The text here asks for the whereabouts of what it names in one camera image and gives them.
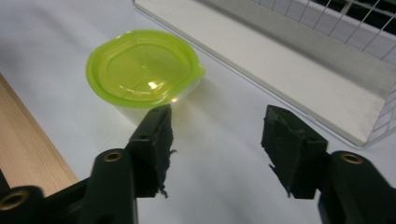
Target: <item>wire mesh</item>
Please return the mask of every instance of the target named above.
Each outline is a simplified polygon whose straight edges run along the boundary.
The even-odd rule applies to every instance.
[[[396,0],[249,0],[396,65]]]

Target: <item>plastic bowl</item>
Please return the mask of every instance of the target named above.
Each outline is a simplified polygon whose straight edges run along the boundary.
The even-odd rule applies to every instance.
[[[92,52],[86,70],[93,91],[124,114],[145,114],[179,101],[204,73],[189,44],[155,30],[136,30],[110,40]]]

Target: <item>white wire rack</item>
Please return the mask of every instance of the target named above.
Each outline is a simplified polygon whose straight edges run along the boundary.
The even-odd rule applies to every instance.
[[[371,77],[363,77],[361,80],[371,80],[365,85],[376,86],[375,91],[385,92],[383,97],[386,100],[366,143],[359,147],[368,147],[396,132],[396,85],[384,84],[381,80],[381,75],[386,73],[388,77],[396,76],[395,0],[237,0],[233,4],[232,1],[207,1],[270,34],[276,34],[276,38],[286,40],[297,49],[307,49],[319,61],[337,63],[336,69],[341,68],[352,74],[350,76],[358,82],[358,76],[364,76],[362,71],[372,70]],[[258,13],[253,13],[254,7],[248,5],[256,5],[257,9],[254,10]],[[265,16],[268,15],[268,10],[293,22]],[[276,23],[282,27],[268,24],[273,22],[272,18],[276,18]],[[305,34],[311,31],[320,35]]]
[[[394,0],[250,0],[379,60],[396,64]]]

